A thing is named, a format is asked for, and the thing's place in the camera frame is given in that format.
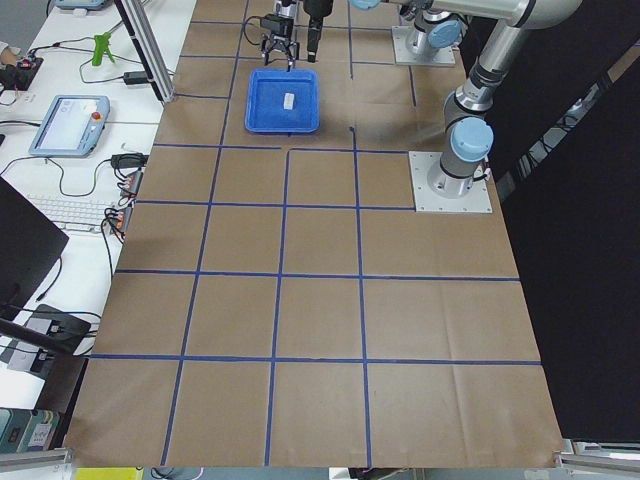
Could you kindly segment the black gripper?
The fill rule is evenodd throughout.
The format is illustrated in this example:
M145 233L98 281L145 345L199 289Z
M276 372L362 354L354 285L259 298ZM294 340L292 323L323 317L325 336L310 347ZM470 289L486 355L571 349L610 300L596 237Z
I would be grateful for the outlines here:
M333 10L333 0L304 0L304 11L311 19L328 17Z
M267 14L260 18L260 27L268 30L262 35L260 44L263 64L270 63L270 53L278 50L286 53L287 69L292 70L299 60L299 43L292 40L294 19L276 14ZM322 34L322 19L311 18L307 29L307 61L315 63Z

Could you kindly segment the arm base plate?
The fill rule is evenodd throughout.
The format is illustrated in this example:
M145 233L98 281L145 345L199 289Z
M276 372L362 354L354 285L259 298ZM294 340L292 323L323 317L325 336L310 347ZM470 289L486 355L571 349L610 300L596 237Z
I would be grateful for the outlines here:
M420 31L411 26L394 26L392 40L395 63L398 65L422 65L430 67L453 67L455 58L452 45L456 40L454 29L435 28Z
M467 179L441 170L441 152L408 153L415 211L436 214L491 214L487 180L481 166Z

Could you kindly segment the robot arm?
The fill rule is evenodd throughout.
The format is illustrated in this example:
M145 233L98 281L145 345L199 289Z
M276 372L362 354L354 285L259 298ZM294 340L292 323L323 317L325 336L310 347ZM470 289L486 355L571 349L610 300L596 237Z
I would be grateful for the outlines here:
M440 198L458 201L476 183L475 171L493 145L494 133L484 117L493 96L529 34L556 26L581 5L579 1L417 1L422 12L442 11L495 19L467 79L443 105L442 153L428 170L426 185Z
M396 54L408 54L408 64L436 64L438 55L449 51L462 36L462 19L432 7L429 1L402 1L400 4L400 15L413 25L393 29ZM331 15L333 5L332 1L276 1L271 13L258 18L263 33L257 46L264 63L270 63L273 51L285 55L288 69L299 60L300 43L293 39L299 8L308 16L306 56L309 63L314 63L324 20Z

